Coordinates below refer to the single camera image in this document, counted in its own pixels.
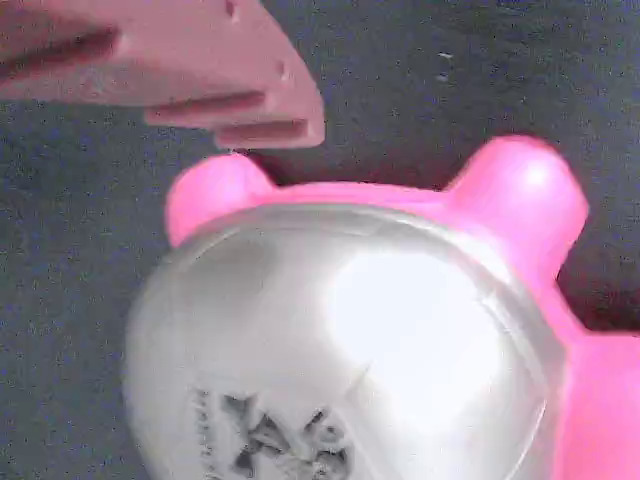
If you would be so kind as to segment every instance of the pink ear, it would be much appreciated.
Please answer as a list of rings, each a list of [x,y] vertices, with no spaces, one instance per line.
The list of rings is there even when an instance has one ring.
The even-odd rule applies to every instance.
[[[275,187],[249,158],[238,153],[211,157],[183,172],[167,198],[169,242],[177,247],[206,223],[255,203]]]
[[[525,136],[491,140],[449,187],[451,202],[486,227],[512,260],[554,280],[588,205],[560,155]]]

